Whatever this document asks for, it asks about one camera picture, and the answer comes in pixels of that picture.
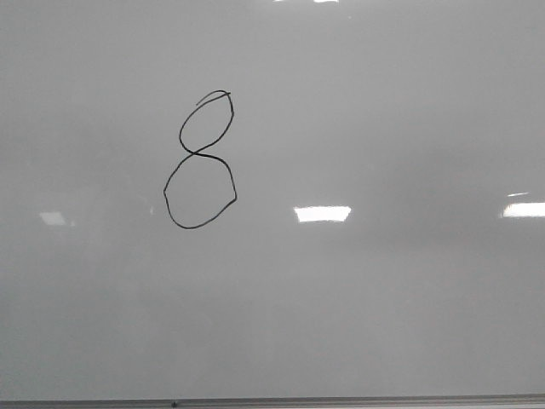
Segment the black ink stroke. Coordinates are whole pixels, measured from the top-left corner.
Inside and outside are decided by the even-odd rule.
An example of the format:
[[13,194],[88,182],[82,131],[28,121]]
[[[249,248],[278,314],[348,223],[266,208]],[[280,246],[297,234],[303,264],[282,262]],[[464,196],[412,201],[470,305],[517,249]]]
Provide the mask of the black ink stroke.
[[[207,98],[209,98],[210,96],[212,96],[213,94],[220,94],[218,96],[215,96],[214,98],[210,99],[210,100],[207,100],[205,101]],[[227,123],[227,126],[225,127],[225,129],[223,130],[223,132],[221,132],[221,135],[215,140],[215,141],[212,141],[211,143],[209,143],[208,145],[205,145],[203,147],[201,147],[200,149],[196,150],[196,151],[192,151],[191,149],[189,149],[186,144],[184,143],[183,139],[182,139],[182,136],[181,134],[183,133],[183,130],[187,124],[187,122],[189,121],[189,119],[195,114],[197,113],[200,109],[206,107],[208,104],[210,104],[211,102],[214,102],[214,101],[217,101],[221,98],[227,98],[229,100],[229,107],[231,108],[231,117],[229,118],[229,122]],[[208,155],[206,153],[201,153],[204,149],[207,149],[213,145],[215,145],[217,142],[219,142],[221,140],[221,138],[223,138],[223,136],[227,133],[227,131],[229,130],[229,128],[231,127],[231,123],[232,123],[232,119],[233,117],[235,116],[235,112],[234,112],[234,108],[232,106],[232,99],[231,99],[231,93],[230,92],[227,92],[227,91],[224,91],[222,89],[218,89],[216,91],[212,91],[210,92],[209,94],[205,95],[199,102],[197,102],[197,108],[195,108],[193,110],[193,112],[191,112],[189,114],[189,116],[187,117],[187,119],[185,120],[185,122],[183,123],[183,125],[181,126],[180,128],[180,134],[179,134],[179,141],[180,141],[180,144],[181,144],[181,147],[184,148],[184,150],[186,152],[189,153],[188,156],[186,156],[184,159],[182,159],[182,161],[180,163],[178,163],[178,166],[175,167],[174,171],[170,174],[169,176],[169,179],[167,180],[167,183],[164,185],[164,189],[163,189],[163,196],[164,196],[164,201],[167,205],[167,211],[169,212],[169,216],[170,216],[170,219],[172,220],[172,222],[174,222],[176,224],[176,226],[180,227],[180,228],[185,228],[185,229],[194,229],[194,228],[201,228],[202,226],[205,226],[207,225],[208,223],[212,222],[213,220],[217,219],[221,213],[223,213],[227,207],[229,207],[230,205],[232,205],[233,203],[235,203],[238,199],[238,195],[237,195],[237,188],[235,188],[235,181],[234,181],[234,178],[232,177],[232,171],[231,171],[231,167],[229,166],[229,164],[227,164],[227,162],[225,160],[223,160],[222,158],[218,158],[217,156],[214,156],[214,155]],[[196,224],[194,226],[187,226],[187,225],[184,225],[180,222],[178,222],[175,217],[172,215],[172,212],[170,211],[170,203],[169,203],[169,197],[167,195],[167,189],[169,188],[169,184],[170,184],[170,181],[172,180],[172,178],[174,177],[174,175],[176,174],[176,172],[181,168],[181,166],[190,158],[192,158],[193,156],[200,156],[201,158],[208,158],[208,159],[212,159],[212,160],[217,160],[218,162],[222,163],[226,168],[227,168],[227,171],[229,172],[229,176],[231,178],[231,185],[232,185],[232,191],[234,193],[234,198],[231,199],[227,204],[225,204],[221,210],[215,215],[215,216],[212,216],[210,219],[208,219],[207,221],[205,222],[202,222],[202,223],[199,223],[199,224]]]

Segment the metal ledge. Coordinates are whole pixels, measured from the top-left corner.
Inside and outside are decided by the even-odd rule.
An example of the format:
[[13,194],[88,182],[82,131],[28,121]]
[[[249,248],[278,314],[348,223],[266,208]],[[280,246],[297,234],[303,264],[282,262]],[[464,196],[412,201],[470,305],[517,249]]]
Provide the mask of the metal ledge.
[[482,396],[408,396],[373,398],[251,398],[251,399],[161,399],[161,400],[12,400],[0,401],[2,409],[92,409],[92,408],[322,408],[322,407],[431,407],[470,406],[472,409],[545,409],[545,394]]

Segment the black marker drawing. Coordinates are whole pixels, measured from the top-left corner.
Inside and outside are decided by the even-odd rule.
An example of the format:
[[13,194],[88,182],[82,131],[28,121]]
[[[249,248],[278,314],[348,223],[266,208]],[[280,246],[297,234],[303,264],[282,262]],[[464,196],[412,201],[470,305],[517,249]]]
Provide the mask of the black marker drawing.
[[[210,99],[210,100],[207,100],[205,101],[207,98],[209,98],[210,96],[212,96],[213,94],[220,94],[218,96],[215,96],[214,98]],[[214,102],[214,101],[218,101],[219,99],[221,98],[227,98],[229,100],[229,106],[231,108],[231,117],[229,118],[229,122],[227,123],[227,126],[225,127],[225,129],[223,130],[223,132],[221,132],[221,135],[215,140],[215,141],[212,141],[211,143],[209,143],[208,145],[205,145],[203,147],[201,147],[200,149],[196,150],[196,151],[192,151],[191,149],[189,149],[185,144],[184,144],[184,141],[181,137],[181,134],[183,133],[183,130],[184,130],[184,127],[186,126],[187,122],[189,121],[189,119],[200,109],[204,108],[206,105],[210,104],[211,102]],[[167,205],[167,211],[169,212],[169,216],[170,216],[170,219],[172,219],[172,221],[180,228],[185,228],[185,229],[193,229],[193,228],[201,228],[202,226],[205,226],[207,225],[208,223],[212,222],[213,220],[215,220],[221,213],[223,213],[225,211],[225,209],[227,207],[229,207],[230,205],[232,205],[233,203],[235,203],[237,201],[237,198],[238,198],[238,195],[237,195],[237,188],[235,188],[235,181],[232,177],[232,172],[231,172],[231,168],[229,167],[229,165],[227,164],[227,162],[225,160],[223,160],[222,158],[218,158],[217,156],[213,156],[213,155],[207,155],[206,153],[201,153],[204,149],[207,149],[213,145],[215,145],[217,142],[220,141],[221,138],[223,138],[223,136],[227,133],[227,131],[229,130],[229,127],[231,126],[231,123],[232,123],[232,119],[235,115],[235,112],[234,112],[234,109],[233,109],[233,106],[232,106],[232,99],[231,99],[231,93],[230,92],[227,92],[227,91],[224,91],[222,89],[218,89],[216,91],[212,91],[210,92],[209,94],[205,95],[199,102],[197,102],[197,108],[195,108],[193,110],[193,112],[191,112],[189,114],[189,116],[187,117],[186,121],[183,123],[183,125],[181,126],[180,128],[180,135],[179,135],[179,140],[180,140],[180,144],[181,146],[186,150],[186,152],[189,153],[188,156],[186,156],[184,159],[182,159],[182,161],[180,163],[178,163],[178,166],[176,166],[176,168],[174,169],[174,171],[170,174],[169,176],[169,179],[167,180],[167,183],[166,185],[164,185],[164,189],[163,189],[163,196],[164,196],[164,201]],[[169,203],[169,197],[167,195],[167,189],[169,188],[169,184],[170,184],[170,181],[172,180],[172,178],[174,177],[174,175],[176,174],[176,172],[181,168],[181,166],[191,157],[193,156],[200,156],[201,158],[208,158],[208,159],[212,159],[212,160],[217,160],[218,162],[221,162],[226,168],[227,168],[227,171],[229,172],[229,176],[231,177],[231,185],[232,185],[232,191],[234,193],[234,198],[231,199],[227,204],[225,204],[221,210],[215,215],[215,216],[212,216],[210,219],[208,219],[207,221],[205,222],[202,222],[202,223],[199,223],[197,225],[194,225],[194,226],[186,226],[180,222],[178,222],[175,217],[172,215],[172,212],[170,211],[170,203]]]

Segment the whiteboard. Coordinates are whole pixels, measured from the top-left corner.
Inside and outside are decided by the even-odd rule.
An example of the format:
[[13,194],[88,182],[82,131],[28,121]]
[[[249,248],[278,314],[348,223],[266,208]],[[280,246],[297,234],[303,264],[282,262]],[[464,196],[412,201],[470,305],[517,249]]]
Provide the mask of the whiteboard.
[[1,1],[0,399],[543,392],[544,23]]

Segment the handwritten number 8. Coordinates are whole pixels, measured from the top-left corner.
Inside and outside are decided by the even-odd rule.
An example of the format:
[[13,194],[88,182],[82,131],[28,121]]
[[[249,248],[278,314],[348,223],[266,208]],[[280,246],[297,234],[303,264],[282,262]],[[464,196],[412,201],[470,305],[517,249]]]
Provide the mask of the handwritten number 8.
[[[207,100],[207,98],[211,97],[212,95],[214,94],[219,94],[217,96],[215,96],[214,98],[211,98],[209,100]],[[196,151],[192,151],[191,149],[189,149],[186,144],[184,143],[183,141],[183,138],[182,138],[182,133],[183,133],[183,130],[184,128],[186,127],[186,124],[187,122],[189,122],[189,119],[195,114],[197,113],[200,109],[203,109],[204,107],[206,107],[208,104],[214,102],[214,101],[218,101],[220,100],[221,98],[227,98],[228,101],[229,101],[229,107],[231,109],[231,117],[229,118],[229,122],[227,123],[227,126],[225,127],[225,129],[223,130],[223,132],[221,132],[221,135],[218,136],[218,138],[215,140],[215,141],[212,141],[211,143],[209,143],[208,145],[205,145],[201,148],[199,148],[198,150]],[[218,218],[220,216],[221,213],[223,213],[227,207],[229,207],[230,205],[232,205],[233,203],[235,203],[237,201],[237,198],[238,198],[238,195],[237,195],[237,188],[235,188],[235,181],[232,177],[232,172],[231,172],[231,167],[229,167],[229,165],[227,164],[227,162],[225,160],[223,160],[222,158],[218,158],[217,156],[214,156],[214,155],[208,155],[206,153],[202,153],[202,151],[204,149],[207,149],[213,145],[215,145],[217,142],[219,142],[221,140],[221,138],[223,138],[223,136],[227,133],[227,131],[229,130],[229,128],[231,127],[231,123],[232,123],[232,119],[233,117],[235,116],[235,112],[234,112],[234,109],[233,109],[233,106],[232,106],[232,99],[231,99],[231,93],[230,92],[227,92],[227,91],[224,91],[222,89],[218,89],[216,91],[212,91],[210,92],[209,94],[205,95],[199,102],[197,102],[197,108],[195,108],[193,110],[193,112],[191,112],[189,114],[189,116],[187,117],[187,119],[184,121],[183,125],[181,126],[180,128],[180,135],[178,137],[179,141],[180,141],[180,144],[181,144],[181,147],[184,148],[184,150],[186,152],[189,153],[188,156],[186,156],[184,159],[182,159],[182,161],[180,163],[178,163],[178,165],[175,167],[174,171],[170,174],[169,176],[169,179],[167,180],[167,183],[164,185],[164,189],[163,189],[163,196],[164,196],[164,201],[167,205],[167,211],[169,212],[169,216],[170,216],[170,219],[172,220],[172,222],[174,222],[176,224],[176,226],[180,227],[180,228],[185,228],[185,229],[194,229],[194,228],[201,228],[202,226],[205,226],[207,225],[208,223],[212,222],[213,220],[215,220],[216,218]],[[231,185],[232,185],[232,192],[234,193],[234,197],[233,199],[231,199],[227,204],[225,204],[221,210],[215,215],[215,216],[212,216],[210,219],[208,219],[207,221],[205,222],[202,222],[202,223],[199,223],[199,224],[196,224],[194,226],[187,226],[187,225],[184,225],[180,222],[178,222],[176,220],[176,218],[172,215],[172,212],[170,210],[170,203],[169,203],[169,196],[167,194],[167,190],[169,188],[169,184],[170,184],[170,181],[172,180],[172,178],[174,177],[174,175],[176,174],[176,172],[181,168],[181,166],[190,158],[192,158],[193,156],[200,156],[201,158],[208,158],[208,159],[212,159],[212,160],[217,160],[218,162],[222,163],[227,171],[229,172],[229,176],[231,178]]]

